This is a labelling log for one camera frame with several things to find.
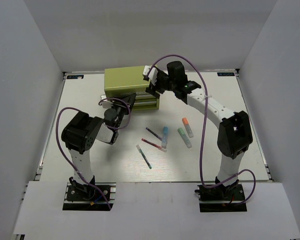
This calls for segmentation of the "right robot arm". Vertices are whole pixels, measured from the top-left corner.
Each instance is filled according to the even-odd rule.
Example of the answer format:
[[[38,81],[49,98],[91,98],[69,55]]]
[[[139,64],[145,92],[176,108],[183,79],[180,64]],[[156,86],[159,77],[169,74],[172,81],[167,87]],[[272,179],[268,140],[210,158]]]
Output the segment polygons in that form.
[[[235,112],[217,102],[195,81],[190,81],[180,61],[167,64],[167,72],[146,65],[143,79],[149,82],[146,92],[159,98],[166,91],[204,114],[217,128],[217,147],[221,164],[216,176],[216,195],[226,200],[234,193],[238,182],[239,167],[244,153],[253,142],[251,124],[245,111]]]

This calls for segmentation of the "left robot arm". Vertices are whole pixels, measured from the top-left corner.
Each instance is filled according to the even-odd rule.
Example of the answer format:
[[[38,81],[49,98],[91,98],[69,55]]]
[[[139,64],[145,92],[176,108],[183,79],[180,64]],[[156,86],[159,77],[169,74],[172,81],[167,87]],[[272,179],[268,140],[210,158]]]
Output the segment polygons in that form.
[[[109,145],[116,142],[119,130],[128,125],[122,124],[122,121],[125,116],[130,120],[136,96],[136,93],[132,93],[124,97],[101,99],[98,104],[107,106],[103,118],[92,117],[78,110],[61,133],[61,140],[65,143],[71,163],[75,166],[73,177],[70,177],[69,181],[71,185],[78,187],[78,193],[86,200],[93,198],[96,193],[90,149],[96,140]]]

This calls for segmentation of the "green metal drawer chest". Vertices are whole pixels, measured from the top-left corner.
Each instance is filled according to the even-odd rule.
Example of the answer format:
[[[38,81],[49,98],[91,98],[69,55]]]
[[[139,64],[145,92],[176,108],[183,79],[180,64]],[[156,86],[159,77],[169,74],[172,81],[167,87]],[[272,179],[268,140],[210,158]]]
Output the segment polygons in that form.
[[[160,100],[146,92],[144,66],[107,68],[104,70],[104,92],[108,98],[124,98],[136,94],[134,111],[158,110]]]

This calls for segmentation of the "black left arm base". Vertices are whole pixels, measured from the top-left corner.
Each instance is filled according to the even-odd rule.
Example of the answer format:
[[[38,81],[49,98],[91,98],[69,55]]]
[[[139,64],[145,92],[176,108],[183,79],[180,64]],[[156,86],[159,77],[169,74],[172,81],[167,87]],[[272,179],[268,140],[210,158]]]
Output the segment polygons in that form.
[[[100,183],[96,185],[105,195],[110,207],[115,203],[116,183]],[[77,190],[69,182],[66,186],[64,201],[62,206],[63,211],[110,211],[110,208],[103,198],[102,194],[94,189],[92,194]]]

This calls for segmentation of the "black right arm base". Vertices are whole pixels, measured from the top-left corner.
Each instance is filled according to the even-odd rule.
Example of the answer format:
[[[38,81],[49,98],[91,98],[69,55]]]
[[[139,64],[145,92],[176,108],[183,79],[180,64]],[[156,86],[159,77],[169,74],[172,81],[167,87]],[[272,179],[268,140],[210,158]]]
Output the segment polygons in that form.
[[[201,213],[247,212],[246,203],[241,203],[246,199],[241,184],[228,188],[222,188],[222,185],[215,188],[198,185],[194,192],[198,196]]]

